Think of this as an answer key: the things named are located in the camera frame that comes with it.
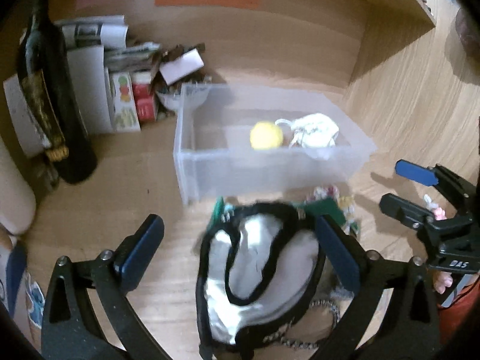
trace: green object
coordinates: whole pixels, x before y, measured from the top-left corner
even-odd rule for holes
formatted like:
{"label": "green object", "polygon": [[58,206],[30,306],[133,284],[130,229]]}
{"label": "green object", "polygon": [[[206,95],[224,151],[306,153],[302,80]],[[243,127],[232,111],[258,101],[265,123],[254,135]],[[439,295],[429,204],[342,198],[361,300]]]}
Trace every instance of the green object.
{"label": "green object", "polygon": [[[347,220],[343,211],[340,210],[335,200],[332,198],[326,198],[324,200],[316,200],[315,202],[308,203],[292,203],[294,207],[302,208],[306,213],[311,215],[330,215],[332,219],[343,228]],[[218,198],[215,203],[215,207],[210,217],[207,230],[209,230],[213,224],[220,219],[220,216],[225,212],[225,201],[223,198]]]}

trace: red cloth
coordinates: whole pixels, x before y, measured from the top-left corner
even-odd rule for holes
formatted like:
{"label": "red cloth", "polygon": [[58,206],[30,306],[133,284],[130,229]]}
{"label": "red cloth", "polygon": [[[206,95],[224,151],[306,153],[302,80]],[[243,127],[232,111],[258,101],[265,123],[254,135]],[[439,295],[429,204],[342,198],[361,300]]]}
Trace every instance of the red cloth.
{"label": "red cloth", "polygon": [[465,320],[480,295],[480,280],[465,287],[450,307],[438,306],[440,342],[445,344]]}

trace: yellow object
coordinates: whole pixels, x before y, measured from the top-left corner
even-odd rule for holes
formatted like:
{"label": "yellow object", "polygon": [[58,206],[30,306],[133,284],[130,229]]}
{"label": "yellow object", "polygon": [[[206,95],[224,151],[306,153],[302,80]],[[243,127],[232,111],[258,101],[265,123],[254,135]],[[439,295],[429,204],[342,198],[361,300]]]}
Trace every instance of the yellow object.
{"label": "yellow object", "polygon": [[283,143],[282,129],[272,122],[258,122],[250,130],[250,145],[255,150],[272,149]]}

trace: plastic bin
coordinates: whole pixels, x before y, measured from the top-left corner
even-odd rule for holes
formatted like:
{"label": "plastic bin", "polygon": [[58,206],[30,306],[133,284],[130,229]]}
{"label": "plastic bin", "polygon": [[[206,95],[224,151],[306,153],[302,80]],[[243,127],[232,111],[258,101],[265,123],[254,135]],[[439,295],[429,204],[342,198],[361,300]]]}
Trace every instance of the plastic bin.
{"label": "plastic bin", "polygon": [[[250,130],[258,121],[318,112],[340,129],[335,147],[251,148]],[[374,142],[321,93],[227,84],[184,84],[181,90],[174,160],[184,204],[207,196],[347,181],[375,150]]]}

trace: box with colored circles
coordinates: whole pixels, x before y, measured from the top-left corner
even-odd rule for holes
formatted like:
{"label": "box with colored circles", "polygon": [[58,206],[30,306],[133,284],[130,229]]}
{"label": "box with colored circles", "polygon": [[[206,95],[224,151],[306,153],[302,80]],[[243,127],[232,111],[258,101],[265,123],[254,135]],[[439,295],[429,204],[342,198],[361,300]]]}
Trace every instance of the box with colored circles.
{"label": "box with colored circles", "polygon": [[114,119],[113,128],[116,132],[140,131],[134,93],[128,72],[110,74]]}

